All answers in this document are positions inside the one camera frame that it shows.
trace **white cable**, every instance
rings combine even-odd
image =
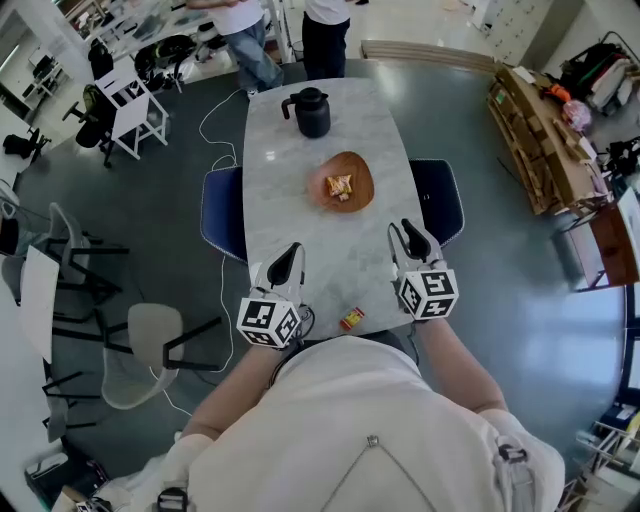
[[[156,374],[154,373],[153,368],[151,368],[151,366],[149,366],[149,371],[151,372],[151,375],[153,375],[153,378],[154,378],[154,379],[156,379],[156,380],[158,380],[158,377],[156,377]],[[166,390],[166,389],[163,389],[163,390],[162,390],[162,392],[164,393],[164,396],[166,396],[166,397],[167,397],[167,400],[169,400],[169,405],[170,405],[171,407],[173,407],[174,409],[177,409],[177,410],[178,410],[178,411],[180,411],[180,412],[185,413],[187,416],[192,416],[192,414],[191,414],[190,412],[185,411],[184,409],[181,409],[180,407],[178,407],[176,404],[174,404],[174,403],[171,401],[171,398],[169,397],[169,393],[167,393],[167,390]]]
[[[224,363],[224,366],[220,369],[220,370],[212,370],[209,373],[222,373],[223,371],[225,371],[227,369],[227,366],[229,365],[229,361],[231,361],[231,358],[233,357],[233,327],[231,326],[231,315],[229,315],[229,311],[227,311],[227,306],[224,305],[224,299],[222,297],[222,294],[224,293],[224,261],[227,259],[227,255],[223,255],[222,256],[222,265],[220,265],[220,304],[222,304],[222,309],[224,309],[224,312],[227,315],[227,320],[229,321],[229,341],[231,342],[231,352],[229,353],[229,357],[227,358],[226,362]]]
[[[204,133],[202,133],[202,125],[205,123],[205,121],[209,118],[209,116],[211,114],[213,114],[219,107],[224,105],[227,101],[229,101],[235,94],[239,93],[241,90],[242,89],[237,89],[237,90],[233,91],[231,94],[229,94],[229,96],[227,96],[226,100],[221,101],[215,107],[213,107],[213,110],[211,110],[211,112],[209,112],[206,116],[204,116],[204,119],[202,119],[202,121],[200,122],[200,126],[198,127],[198,131],[200,132],[200,136],[208,144],[226,144],[227,146],[231,146],[231,151],[233,152],[233,154],[221,156],[215,162],[213,162],[213,165],[211,166],[211,170],[212,171],[215,169],[216,165],[218,165],[218,162],[220,162],[221,160],[224,160],[225,158],[231,158],[233,160],[233,166],[237,167],[238,166],[238,160],[237,160],[237,157],[236,157],[236,148],[231,142],[227,142],[227,141],[224,141],[224,140],[209,140],[209,139],[207,139],[207,137],[204,135]],[[231,315],[229,315],[229,311],[227,310],[227,307],[224,305],[224,297],[223,297],[223,294],[224,294],[224,262],[225,262],[226,259],[227,259],[226,254],[223,254],[223,256],[222,256],[222,264],[220,265],[220,304],[222,305],[222,309],[224,309],[224,312],[227,315],[227,321],[229,322],[229,341],[231,343],[231,351],[229,352],[229,357],[225,361],[223,367],[220,370],[211,370],[209,373],[222,373],[223,371],[225,371],[227,369],[227,366],[229,366],[229,362],[233,358],[233,352],[234,352],[233,326],[231,324]]]
[[[233,158],[233,165],[234,167],[238,166],[238,159],[236,157],[236,148],[233,144],[231,144],[231,142],[227,142],[224,140],[209,140],[207,139],[207,137],[204,135],[204,133],[202,133],[202,125],[205,123],[205,121],[209,118],[209,116],[211,114],[213,114],[216,110],[218,110],[219,107],[221,107],[222,105],[224,105],[227,101],[229,101],[235,94],[239,93],[242,89],[236,89],[235,91],[233,91],[231,94],[229,94],[229,96],[227,97],[226,100],[221,101],[220,103],[218,103],[215,107],[213,107],[213,110],[211,110],[211,112],[209,112],[206,116],[204,116],[204,119],[202,119],[200,126],[198,127],[198,131],[200,132],[200,136],[207,142],[207,144],[226,144],[227,146],[231,146],[231,151],[232,154],[231,155],[225,155],[222,158]],[[213,171],[216,164],[222,160],[222,158],[218,158],[218,160],[216,160],[214,162],[214,164],[211,166],[211,170]]]

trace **office chair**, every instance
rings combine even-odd
[[[133,409],[168,388],[181,368],[217,371],[217,365],[184,360],[184,344],[222,323],[220,317],[184,332],[180,312],[163,304],[136,304],[127,322],[107,326],[102,312],[94,310],[100,334],[54,327],[53,334],[101,343],[104,374],[102,398],[115,409]],[[111,336],[126,331],[128,345]],[[128,354],[132,357],[121,357]]]
[[[223,254],[247,263],[242,210],[242,167],[209,171],[202,185],[200,233]]]
[[[464,229],[464,210],[453,170],[446,160],[409,159],[424,227],[442,247]]]
[[[87,85],[82,94],[85,103],[85,112],[78,109],[78,101],[62,116],[66,121],[70,115],[76,116],[82,128],[76,135],[76,142],[83,148],[93,148],[98,145],[104,153],[103,165],[111,168],[109,157],[113,150],[114,141],[111,140],[111,131],[116,118],[116,108],[102,94],[95,85]]]

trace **cabinet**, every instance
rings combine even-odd
[[[540,69],[577,17],[584,0],[491,0],[474,16],[494,56]]]

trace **wooden bowl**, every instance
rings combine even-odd
[[[329,195],[329,176],[351,175],[349,199],[340,201]],[[337,213],[353,213],[367,206],[374,196],[373,178],[369,166],[360,155],[353,151],[338,153],[309,177],[308,191],[314,203]]]

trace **thermos lid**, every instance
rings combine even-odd
[[[315,87],[307,87],[302,89],[298,94],[293,94],[291,100],[300,105],[302,109],[314,110],[320,107],[320,103],[328,96],[324,94],[320,89]]]

